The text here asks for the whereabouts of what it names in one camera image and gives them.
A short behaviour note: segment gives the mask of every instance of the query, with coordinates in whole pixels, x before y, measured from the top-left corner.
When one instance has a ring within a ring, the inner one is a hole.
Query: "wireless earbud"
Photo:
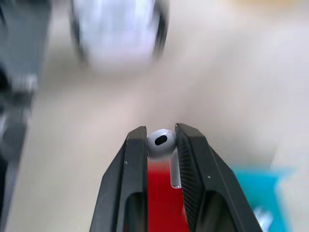
[[[167,129],[157,130],[147,138],[147,142],[151,161],[167,160],[176,148],[176,134]]]
[[[168,161],[170,184],[175,189],[181,188],[178,152],[175,132],[167,129],[157,130],[148,138],[148,158],[150,161]]]

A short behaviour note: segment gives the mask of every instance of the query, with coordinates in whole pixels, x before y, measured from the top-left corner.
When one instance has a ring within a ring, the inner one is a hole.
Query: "blue object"
[[[269,232],[290,232],[276,194],[278,181],[287,172],[237,169],[234,173],[252,209],[261,206],[272,213],[274,220]]]

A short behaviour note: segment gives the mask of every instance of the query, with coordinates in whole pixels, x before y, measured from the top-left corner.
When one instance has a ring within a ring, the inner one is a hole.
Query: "white object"
[[[272,214],[269,211],[264,210],[262,207],[255,208],[253,212],[262,231],[269,232],[269,228],[274,220]]]
[[[174,150],[170,162],[169,162],[169,171],[170,171],[170,185],[174,189],[181,189],[182,183],[180,179],[180,168],[178,160],[178,150]]]
[[[176,148],[176,134],[167,129],[160,129],[148,138],[148,158],[151,161],[169,160]]]
[[[35,74],[12,78],[11,82],[13,92],[35,93],[38,90],[38,77]]]
[[[80,46],[90,63],[150,59],[159,15],[154,0],[73,0]]]

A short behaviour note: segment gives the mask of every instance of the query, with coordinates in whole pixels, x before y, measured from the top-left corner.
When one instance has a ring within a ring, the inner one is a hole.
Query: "beige floor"
[[[293,167],[280,191],[308,230],[309,23],[224,0],[171,0],[163,58],[138,74],[81,69],[64,10],[54,15],[45,77],[7,232],[87,232],[101,177],[126,134],[184,122],[229,164]]]

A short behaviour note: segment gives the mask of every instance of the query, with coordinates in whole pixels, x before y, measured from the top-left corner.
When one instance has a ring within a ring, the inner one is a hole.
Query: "red block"
[[[170,185],[169,170],[148,170],[148,232],[189,232],[182,190]]]

